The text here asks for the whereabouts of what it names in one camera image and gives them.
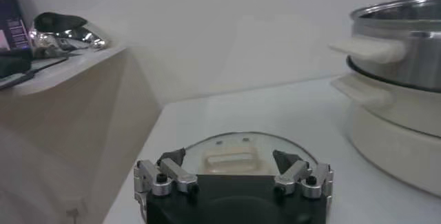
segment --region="metal bracket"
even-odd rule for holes
[[[135,192],[135,200],[138,201],[144,223],[147,223],[147,193]]]
[[[135,192],[152,191],[155,196],[167,196],[172,192],[172,179],[159,172],[151,161],[138,161],[134,168]]]
[[[310,173],[308,162],[296,161],[285,173],[274,177],[274,189],[280,196],[293,194],[296,183]]]
[[[198,177],[183,170],[170,158],[161,160],[160,170],[176,181],[178,191],[194,195],[199,191]]]
[[[316,169],[301,181],[302,194],[306,198],[327,197],[328,206],[332,200],[334,171],[329,164],[319,163]]]

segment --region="silver object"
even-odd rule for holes
[[[155,196],[167,196],[172,192],[172,179],[165,176],[156,168],[151,161],[139,161],[136,164],[137,176],[135,176],[135,191],[152,191]]]
[[[163,159],[160,164],[160,170],[176,181],[178,191],[192,194],[198,191],[198,177],[195,174],[189,174],[177,165],[173,160]]]
[[[172,179],[160,173],[151,161],[138,161],[133,168],[134,198],[138,201],[144,222],[147,222],[147,194],[167,196],[172,193]]]
[[[274,177],[275,187],[284,195],[293,194],[297,182],[309,176],[310,173],[311,170],[306,161],[296,161],[285,173]]]
[[[358,72],[387,83],[441,92],[441,0],[398,0],[355,10],[355,37],[398,41],[402,59],[389,63],[351,56]]]
[[[32,23],[29,38],[33,48],[51,48],[60,54],[96,52],[110,43],[89,21],[55,13],[40,14]]]
[[[302,194],[306,198],[320,198],[322,195],[327,197],[328,205],[331,203],[334,171],[329,164],[319,163],[316,169],[301,181]]]

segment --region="screw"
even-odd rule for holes
[[[315,185],[317,183],[317,178],[315,176],[308,176],[306,179],[306,184],[308,185]]]
[[[163,173],[158,174],[156,176],[156,182],[157,183],[165,183],[165,182],[167,182],[167,175],[163,174]]]

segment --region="corner shelf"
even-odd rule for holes
[[[63,63],[38,72],[35,78],[29,81],[16,85],[9,90],[1,91],[0,95],[23,96],[48,90],[86,71],[92,66],[113,57],[125,49],[126,47],[124,45],[118,45],[98,52],[70,57],[69,60]]]

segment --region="glass lid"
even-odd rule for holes
[[[317,160],[300,145],[262,132],[229,132],[187,147],[182,168],[190,174],[278,175],[275,150],[297,154],[315,168]]]

